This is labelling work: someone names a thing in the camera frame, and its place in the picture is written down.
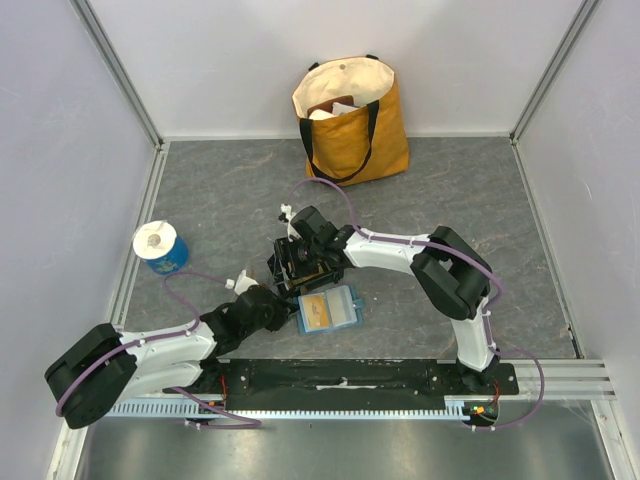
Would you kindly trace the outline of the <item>black plastic tray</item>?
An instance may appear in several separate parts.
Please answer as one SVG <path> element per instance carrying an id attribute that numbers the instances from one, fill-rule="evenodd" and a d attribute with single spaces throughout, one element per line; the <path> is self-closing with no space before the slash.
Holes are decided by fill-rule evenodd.
<path id="1" fill-rule="evenodd" d="M 288 270 L 289 283 L 286 287 L 298 290 L 298 296 L 305 295 L 331 283 L 338 283 L 344 276 L 345 263 L 343 262 L 343 258 L 335 252 L 315 251 L 301 239 L 289 242 L 286 237 L 276 239 L 274 241 L 274 248 L 275 247 L 286 247 L 288 250 L 288 261 L 286 266 Z M 270 272 L 271 258 L 272 256 L 267 260 Z M 303 261 L 316 261 L 321 263 L 323 273 L 306 284 L 293 287 L 290 285 L 291 276 L 299 272 L 299 264 Z"/>

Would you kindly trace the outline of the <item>teal leather card holder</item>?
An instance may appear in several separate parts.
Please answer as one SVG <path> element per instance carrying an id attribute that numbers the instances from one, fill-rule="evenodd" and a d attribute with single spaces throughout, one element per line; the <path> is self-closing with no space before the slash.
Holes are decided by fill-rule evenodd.
<path id="1" fill-rule="evenodd" d="M 331 326 L 322 331 L 306 332 L 303 328 L 303 317 L 301 310 L 296 318 L 299 332 L 301 335 L 311 335 L 316 333 L 325 333 L 344 328 L 353 327 L 363 322 L 362 310 L 364 301 L 358 297 L 356 290 L 347 285 L 331 288 L 323 292 L 316 292 L 306 295 L 324 295 L 330 315 Z M 306 295 L 298 296 L 300 309 L 300 298 Z"/>

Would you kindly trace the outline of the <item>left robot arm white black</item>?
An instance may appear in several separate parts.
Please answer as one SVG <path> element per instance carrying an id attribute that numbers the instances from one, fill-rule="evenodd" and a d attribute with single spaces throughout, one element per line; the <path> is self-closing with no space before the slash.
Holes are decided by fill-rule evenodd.
<path id="1" fill-rule="evenodd" d="M 93 327 L 45 371 L 55 414 L 71 429 L 89 426 L 116 404 L 173 387 L 201 393 L 220 380 L 217 358 L 260 330 L 280 330 L 298 305 L 253 285 L 194 320 L 150 332 Z"/>

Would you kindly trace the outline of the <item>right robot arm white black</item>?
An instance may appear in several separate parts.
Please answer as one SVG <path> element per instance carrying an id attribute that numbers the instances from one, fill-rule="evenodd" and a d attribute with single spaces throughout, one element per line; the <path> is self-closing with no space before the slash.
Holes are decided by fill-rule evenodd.
<path id="1" fill-rule="evenodd" d="M 348 269 L 377 268 L 413 276 L 454 329 L 458 381 L 467 392 L 483 392 L 499 363 L 487 334 L 491 268 L 451 228 L 403 236 L 353 225 L 336 227 L 313 206 L 294 212 L 280 207 L 285 236 L 274 242 L 268 264 L 283 297 L 338 283 Z"/>

